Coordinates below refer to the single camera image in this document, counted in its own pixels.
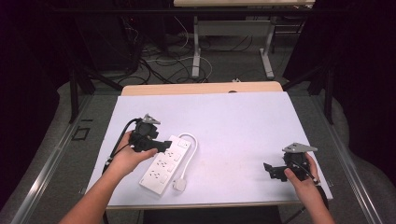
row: white table surface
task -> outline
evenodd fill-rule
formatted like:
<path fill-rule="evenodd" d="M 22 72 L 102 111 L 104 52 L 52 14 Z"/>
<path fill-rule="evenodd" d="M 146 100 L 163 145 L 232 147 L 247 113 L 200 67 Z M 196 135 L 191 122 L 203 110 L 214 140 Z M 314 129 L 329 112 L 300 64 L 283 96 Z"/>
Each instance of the white table surface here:
<path fill-rule="evenodd" d="M 283 147 L 309 145 L 286 92 L 120 96 L 92 172 L 88 189 L 100 177 L 106 158 L 125 124 L 149 113 L 161 121 L 158 141 L 192 133 L 199 147 L 187 169 L 184 192 L 168 186 L 162 196 L 138 182 L 154 160 L 143 161 L 115 189 L 108 208 L 174 208 L 295 203 L 291 183 L 271 179 L 263 163 L 283 166 Z M 179 177 L 192 153 L 173 179 Z M 332 194 L 318 167 L 322 187 Z"/>

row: metal bracket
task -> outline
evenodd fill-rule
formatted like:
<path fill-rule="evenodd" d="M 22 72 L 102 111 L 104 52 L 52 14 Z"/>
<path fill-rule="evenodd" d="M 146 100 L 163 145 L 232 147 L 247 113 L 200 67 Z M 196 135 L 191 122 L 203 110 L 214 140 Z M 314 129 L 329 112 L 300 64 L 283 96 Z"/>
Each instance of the metal bracket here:
<path fill-rule="evenodd" d="M 285 147 L 282 149 L 284 152 L 289 152 L 289 153 L 300 153 L 300 152 L 307 152 L 307 151 L 318 151 L 316 147 L 310 147 L 306 146 L 300 143 L 293 143 L 289 145 L 288 147 Z"/>
<path fill-rule="evenodd" d="M 142 122 L 144 123 L 150 123 L 150 124 L 161 124 L 160 121 L 154 119 L 152 116 L 149 114 L 146 114 L 145 117 L 142 119 Z"/>

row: white cable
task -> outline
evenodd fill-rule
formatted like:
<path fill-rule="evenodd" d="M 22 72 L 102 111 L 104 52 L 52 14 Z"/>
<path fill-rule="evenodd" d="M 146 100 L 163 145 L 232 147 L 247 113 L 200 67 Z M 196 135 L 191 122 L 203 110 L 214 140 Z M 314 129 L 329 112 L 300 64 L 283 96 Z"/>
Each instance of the white cable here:
<path fill-rule="evenodd" d="M 184 32 L 186 33 L 186 43 L 182 47 L 180 47 L 180 49 L 183 49 L 189 43 L 189 32 L 187 32 L 186 27 L 184 27 L 184 25 L 181 23 L 181 21 L 177 17 L 175 17 L 175 20 L 178 21 L 178 23 L 181 25 L 181 27 L 183 27 Z"/>
<path fill-rule="evenodd" d="M 206 79 L 208 79 L 208 78 L 210 77 L 210 75 L 212 75 L 212 71 L 213 71 L 212 64 L 211 64 L 206 58 L 203 58 L 203 57 L 201 57 L 201 56 L 196 56 L 196 57 L 199 57 L 200 59 L 204 59 L 204 60 L 207 62 L 207 64 L 209 64 L 210 72 L 209 72 L 209 74 L 208 74 L 207 77 L 206 77 Z M 194 57 L 187 57 L 187 58 L 183 58 L 183 59 L 174 59 L 174 60 L 149 60 L 149 61 L 146 61 L 146 62 L 147 62 L 147 63 L 154 63 L 154 62 L 171 63 L 171 62 L 180 62 L 180 61 L 184 61 L 184 60 L 188 60 L 188 59 L 193 59 L 193 58 L 194 58 Z"/>
<path fill-rule="evenodd" d="M 194 156 L 194 154 L 195 154 L 195 152 L 196 152 L 196 150 L 197 150 L 197 148 L 198 148 L 198 140 L 195 138 L 194 135 L 192 135 L 192 134 L 190 134 L 190 133 L 181 133 L 181 134 L 178 135 L 178 137 L 180 138 L 180 137 L 183 136 L 183 135 L 187 135 L 187 136 L 191 137 L 192 139 L 194 139 L 194 141 L 195 141 L 195 148 L 194 148 L 194 151 L 192 152 L 192 154 L 191 154 L 189 160 L 187 161 L 186 166 L 184 167 L 184 170 L 183 170 L 183 173 L 181 174 L 180 179 L 183 179 L 184 174 L 186 173 L 187 167 L 189 166 L 189 163 L 190 163 L 192 157 Z"/>

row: power strip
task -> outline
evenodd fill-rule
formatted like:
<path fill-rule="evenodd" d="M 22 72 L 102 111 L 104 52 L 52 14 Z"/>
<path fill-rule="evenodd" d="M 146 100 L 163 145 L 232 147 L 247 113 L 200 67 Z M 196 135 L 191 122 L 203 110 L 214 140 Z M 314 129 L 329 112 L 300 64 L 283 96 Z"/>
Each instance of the power strip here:
<path fill-rule="evenodd" d="M 164 153 L 157 154 L 139 182 L 140 185 L 160 195 L 163 194 L 191 146 L 191 142 L 173 135 L 169 141 L 172 141 L 172 145 Z"/>

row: desk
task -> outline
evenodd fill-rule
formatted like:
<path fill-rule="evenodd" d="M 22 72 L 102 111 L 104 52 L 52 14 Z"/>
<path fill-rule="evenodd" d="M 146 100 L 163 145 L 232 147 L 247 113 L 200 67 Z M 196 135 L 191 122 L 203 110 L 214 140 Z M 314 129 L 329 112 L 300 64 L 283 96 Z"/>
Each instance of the desk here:
<path fill-rule="evenodd" d="M 288 94 L 276 82 L 126 87 L 115 106 L 88 189 L 100 177 L 125 124 L 146 113 L 162 122 L 157 140 L 188 132 L 200 142 L 186 172 L 187 188 L 179 192 L 168 186 L 158 196 L 139 186 L 138 181 L 154 160 L 151 158 L 120 182 L 107 209 L 299 202 L 291 183 L 271 179 L 262 165 L 283 165 L 281 149 L 292 142 L 309 145 Z M 187 159 L 174 178 L 180 176 L 185 162 Z M 318 172 L 327 197 L 332 199 L 320 167 Z"/>
<path fill-rule="evenodd" d="M 313 5 L 315 0 L 175 0 L 174 4 L 176 7 L 273 7 Z M 276 17 L 272 17 L 270 21 L 198 21 L 198 18 L 194 17 L 194 59 L 191 76 L 199 76 L 200 35 L 256 35 L 266 36 L 264 48 L 260 49 L 260 54 L 265 75 L 269 79 L 274 79 L 274 72 L 268 59 L 268 50 L 275 25 Z"/>

